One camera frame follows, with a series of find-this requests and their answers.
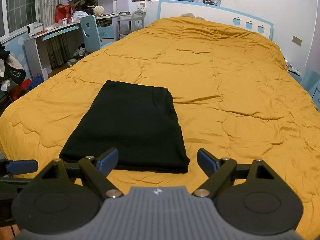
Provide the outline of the black long-sleeve sweater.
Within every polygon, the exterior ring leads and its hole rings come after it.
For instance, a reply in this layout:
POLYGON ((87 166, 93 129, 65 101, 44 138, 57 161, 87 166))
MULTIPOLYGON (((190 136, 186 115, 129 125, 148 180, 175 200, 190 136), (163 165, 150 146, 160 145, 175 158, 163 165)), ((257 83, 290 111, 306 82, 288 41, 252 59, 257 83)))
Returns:
POLYGON ((108 80, 59 157, 76 163, 111 148, 118 150, 118 170, 188 172, 190 159, 167 88, 108 80))

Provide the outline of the pile of clothes left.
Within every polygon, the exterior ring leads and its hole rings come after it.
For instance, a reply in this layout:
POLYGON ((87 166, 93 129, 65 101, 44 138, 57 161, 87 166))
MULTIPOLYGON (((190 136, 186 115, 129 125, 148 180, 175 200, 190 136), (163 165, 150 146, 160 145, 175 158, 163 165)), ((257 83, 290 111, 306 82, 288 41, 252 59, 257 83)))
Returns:
POLYGON ((27 79, 26 71, 22 65, 1 44, 1 92, 4 92, 10 101, 19 99, 43 81, 44 78, 41 74, 27 79))

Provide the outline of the orange quilted bed cover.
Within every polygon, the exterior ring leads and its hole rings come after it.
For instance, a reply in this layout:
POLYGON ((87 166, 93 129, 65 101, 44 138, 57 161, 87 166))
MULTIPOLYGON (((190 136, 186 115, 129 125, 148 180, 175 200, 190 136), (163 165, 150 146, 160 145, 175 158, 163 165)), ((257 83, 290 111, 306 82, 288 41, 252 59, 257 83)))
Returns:
POLYGON ((258 33, 188 17, 163 18, 96 51, 13 102, 1 116, 1 152, 45 167, 106 81, 165 87, 172 94, 189 171, 115 170, 132 186, 195 190, 206 180, 199 148, 239 163, 262 158, 303 203, 297 233, 319 235, 319 111, 287 72, 280 48, 258 33))

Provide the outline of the light blue desk chair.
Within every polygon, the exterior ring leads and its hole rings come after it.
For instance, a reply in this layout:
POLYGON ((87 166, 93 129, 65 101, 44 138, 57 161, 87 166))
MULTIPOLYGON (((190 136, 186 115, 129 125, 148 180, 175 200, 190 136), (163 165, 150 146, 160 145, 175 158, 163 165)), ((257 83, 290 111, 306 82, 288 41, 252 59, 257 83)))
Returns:
POLYGON ((89 54, 112 44, 112 42, 108 42, 105 45, 100 44, 99 31, 97 28, 96 19, 93 15, 80 18, 80 27, 84 39, 85 50, 89 54))

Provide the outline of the blue white drawer cabinet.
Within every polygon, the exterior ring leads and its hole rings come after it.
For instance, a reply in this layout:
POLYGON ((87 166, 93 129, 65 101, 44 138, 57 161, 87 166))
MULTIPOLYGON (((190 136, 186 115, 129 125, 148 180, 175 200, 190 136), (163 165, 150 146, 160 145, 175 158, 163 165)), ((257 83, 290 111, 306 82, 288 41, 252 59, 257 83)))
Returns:
POLYGON ((320 92, 319 92, 319 74, 313 70, 307 69, 304 77, 297 73, 288 70, 289 74, 310 94, 313 102, 316 104, 318 110, 320 107, 320 92))

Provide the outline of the white blue desk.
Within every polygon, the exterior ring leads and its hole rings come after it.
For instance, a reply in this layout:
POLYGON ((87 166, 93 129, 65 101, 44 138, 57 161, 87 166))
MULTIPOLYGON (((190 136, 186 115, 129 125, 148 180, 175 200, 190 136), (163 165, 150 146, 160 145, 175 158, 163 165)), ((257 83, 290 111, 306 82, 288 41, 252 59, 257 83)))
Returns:
POLYGON ((76 48, 84 42, 80 20, 23 40, 31 77, 41 75, 44 80, 48 79, 52 72, 49 42, 57 37, 66 39, 64 44, 57 43, 58 54, 73 55, 76 48))

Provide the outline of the grey rolling cart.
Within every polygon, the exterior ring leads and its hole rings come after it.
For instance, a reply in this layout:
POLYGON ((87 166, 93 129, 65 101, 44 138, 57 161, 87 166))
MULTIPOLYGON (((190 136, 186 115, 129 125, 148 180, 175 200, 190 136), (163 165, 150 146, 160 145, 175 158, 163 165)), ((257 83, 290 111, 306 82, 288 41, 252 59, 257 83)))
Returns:
POLYGON ((130 33, 145 27, 146 13, 141 10, 134 12, 122 11, 118 14, 118 39, 121 40, 130 33))

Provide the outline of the red bag on desk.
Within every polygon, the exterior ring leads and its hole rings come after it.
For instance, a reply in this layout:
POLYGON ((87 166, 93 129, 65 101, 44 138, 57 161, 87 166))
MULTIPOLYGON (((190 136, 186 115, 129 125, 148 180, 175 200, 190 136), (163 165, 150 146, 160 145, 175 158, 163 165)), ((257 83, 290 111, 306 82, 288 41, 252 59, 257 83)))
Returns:
POLYGON ((64 18, 67 19, 68 23, 71 23, 72 13, 75 12, 74 5, 64 5, 64 4, 58 4, 55 7, 55 23, 59 23, 60 20, 63 20, 64 18))

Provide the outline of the window with curtain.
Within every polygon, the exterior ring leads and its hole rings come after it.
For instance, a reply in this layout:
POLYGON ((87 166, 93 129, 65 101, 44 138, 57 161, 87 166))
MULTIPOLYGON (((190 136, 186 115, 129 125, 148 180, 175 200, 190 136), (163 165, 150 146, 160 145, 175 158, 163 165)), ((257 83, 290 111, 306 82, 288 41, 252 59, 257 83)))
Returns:
POLYGON ((55 7, 62 0, 1 0, 1 40, 10 38, 32 23, 54 22, 55 7))

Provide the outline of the white blue headboard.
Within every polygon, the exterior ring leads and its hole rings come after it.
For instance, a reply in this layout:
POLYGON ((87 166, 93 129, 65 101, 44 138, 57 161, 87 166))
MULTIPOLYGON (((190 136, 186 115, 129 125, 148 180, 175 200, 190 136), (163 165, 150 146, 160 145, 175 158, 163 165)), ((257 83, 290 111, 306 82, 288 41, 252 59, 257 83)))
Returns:
POLYGON ((224 7, 202 3, 183 1, 159 1, 157 19, 177 17, 182 14, 192 13, 210 22, 232 25, 251 32, 259 33, 269 40, 273 38, 273 23, 224 7))

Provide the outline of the beige wall switch plate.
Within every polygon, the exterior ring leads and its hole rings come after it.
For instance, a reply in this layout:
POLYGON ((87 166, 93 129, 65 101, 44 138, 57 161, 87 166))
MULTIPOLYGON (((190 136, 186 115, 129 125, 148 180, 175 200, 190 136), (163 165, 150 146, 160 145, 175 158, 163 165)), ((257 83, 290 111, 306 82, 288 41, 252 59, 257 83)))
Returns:
POLYGON ((292 37, 292 42, 298 46, 301 46, 302 45, 302 40, 296 36, 293 36, 292 37))

